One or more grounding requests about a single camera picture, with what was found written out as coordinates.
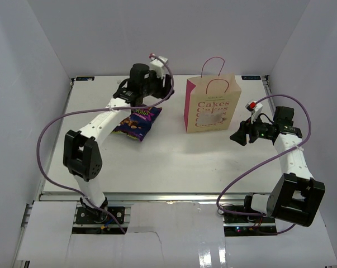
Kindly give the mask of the purple snack bag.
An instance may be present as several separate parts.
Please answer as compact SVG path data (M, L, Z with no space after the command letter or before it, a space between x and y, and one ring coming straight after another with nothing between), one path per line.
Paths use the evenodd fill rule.
M112 132L125 134L141 142L151 130L161 111L162 107L133 110Z

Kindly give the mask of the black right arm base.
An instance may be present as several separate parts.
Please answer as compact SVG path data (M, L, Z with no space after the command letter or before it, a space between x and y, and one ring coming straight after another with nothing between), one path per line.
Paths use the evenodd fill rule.
M270 236L277 233L273 218L229 214L220 209L217 213L223 219L225 237Z

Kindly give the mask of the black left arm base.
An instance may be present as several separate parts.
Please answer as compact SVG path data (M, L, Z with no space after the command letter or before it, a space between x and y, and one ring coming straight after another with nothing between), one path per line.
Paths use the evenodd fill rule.
M82 206L77 206L72 231L74 234L87 235L123 234L111 216L102 212L99 213L99 216L95 216Z

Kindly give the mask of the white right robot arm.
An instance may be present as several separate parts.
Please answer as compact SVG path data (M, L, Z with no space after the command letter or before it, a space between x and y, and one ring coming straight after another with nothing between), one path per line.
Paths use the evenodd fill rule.
M245 146L258 138L271 140L279 157L282 176L270 194L252 193L244 199L242 217L250 223L262 214L308 227L325 194L324 183L316 181L310 173L302 148L302 132L293 125L294 110L278 106L273 120L261 120L262 104L251 102L246 105L251 116L240 123L231 140Z

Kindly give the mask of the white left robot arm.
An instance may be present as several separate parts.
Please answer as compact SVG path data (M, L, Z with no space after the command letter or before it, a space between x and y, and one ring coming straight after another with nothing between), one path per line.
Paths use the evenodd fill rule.
M102 169L100 146L118 124L129 116L132 108L140 107L143 99L152 96L167 99L171 94L171 75L166 73L163 57L148 65L137 63L123 80L106 110L77 131L70 130L64 137L63 164L76 179L84 194L82 203L88 216L96 223L107 218L107 199L100 189L98 174Z

